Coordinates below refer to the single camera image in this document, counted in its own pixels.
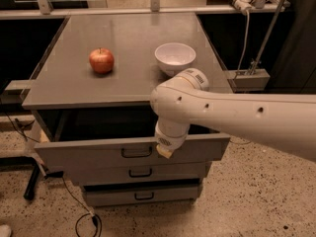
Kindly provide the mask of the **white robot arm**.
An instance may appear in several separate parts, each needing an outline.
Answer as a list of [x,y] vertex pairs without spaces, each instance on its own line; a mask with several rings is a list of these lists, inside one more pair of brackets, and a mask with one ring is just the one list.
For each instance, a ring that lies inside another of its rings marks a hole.
[[213,93],[206,76],[189,68],[158,85],[150,106],[156,149],[166,158],[194,124],[316,161],[315,95]]

